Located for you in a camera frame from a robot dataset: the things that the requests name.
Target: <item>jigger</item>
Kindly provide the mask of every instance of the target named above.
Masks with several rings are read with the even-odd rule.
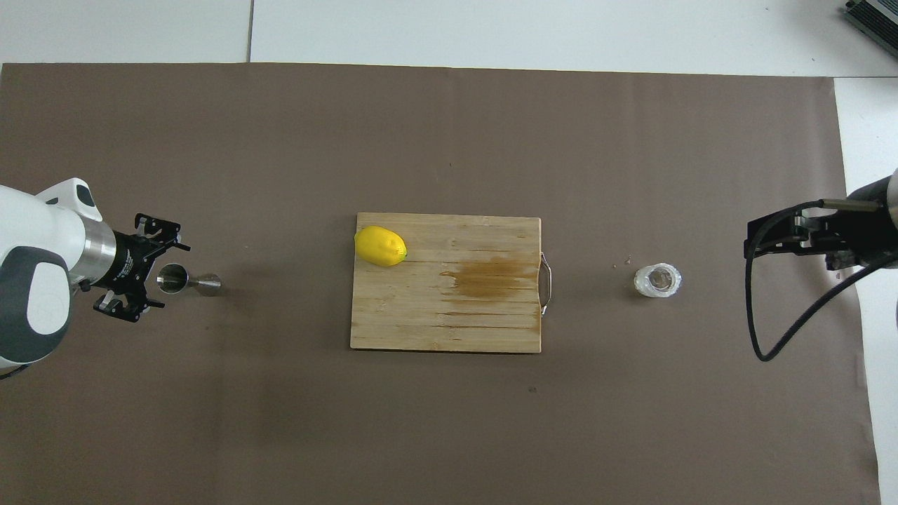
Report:
[[[178,263],[169,263],[156,274],[156,286],[169,295],[180,293],[191,286],[204,297],[214,297],[221,290],[222,280],[214,273],[194,277]]]

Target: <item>clear jar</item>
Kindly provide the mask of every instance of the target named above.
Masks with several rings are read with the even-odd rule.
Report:
[[[633,284],[640,295],[650,298],[667,298],[677,292],[682,283],[682,275],[667,263],[649,265],[636,270]]]

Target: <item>cable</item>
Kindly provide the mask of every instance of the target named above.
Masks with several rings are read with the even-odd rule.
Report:
[[[25,369],[26,369],[27,367],[28,367],[28,365],[19,365],[19,367],[18,367],[17,369],[15,369],[15,370],[13,370],[13,371],[11,371],[11,372],[6,372],[5,374],[0,375],[0,380],[3,380],[3,379],[5,379],[5,378],[9,378],[9,377],[12,377],[12,376],[21,374],[22,372],[25,371]]]
[[[786,347],[786,344],[792,340],[792,337],[798,332],[801,327],[807,323],[807,320],[810,319],[814,314],[820,310],[821,307],[827,304],[830,300],[835,298],[839,293],[850,287],[852,284],[858,282],[859,280],[865,278],[871,273],[883,268],[885,265],[892,263],[894,261],[898,261],[898,253],[889,254],[877,261],[871,262],[867,267],[863,270],[859,270],[852,275],[850,275],[847,279],[840,282],[834,288],[827,291],[823,294],[822,297],[818,298],[817,301],[813,302],[811,306],[807,308],[807,310],[802,313],[798,319],[789,326],[788,330],[783,333],[783,336],[779,338],[776,345],[773,346],[773,349],[770,352],[764,354],[761,351],[761,346],[758,344],[758,335],[754,329],[754,313],[752,307],[752,263],[754,262],[754,253],[758,250],[758,246],[761,244],[761,241],[764,239],[764,236],[780,221],[786,219],[787,217],[793,216],[796,212],[804,210],[806,208],[819,208],[823,205],[823,200],[814,200],[807,201],[802,204],[798,204],[791,208],[786,208],[777,212],[767,221],[758,228],[758,232],[755,234],[752,241],[747,246],[747,254],[745,255],[745,314],[748,316],[748,332],[752,337],[752,348],[754,349],[754,355],[758,357],[759,360],[767,362],[771,359],[777,357],[779,352]]]

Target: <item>yellow lemon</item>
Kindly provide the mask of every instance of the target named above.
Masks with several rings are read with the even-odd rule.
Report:
[[[380,226],[366,226],[356,232],[358,257],[382,267],[391,267],[405,260],[409,250],[402,237]]]

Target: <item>wooden cutting board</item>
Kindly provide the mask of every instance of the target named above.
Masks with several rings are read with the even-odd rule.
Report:
[[[406,260],[356,257],[353,349],[540,352],[537,217],[361,212],[399,234]]]

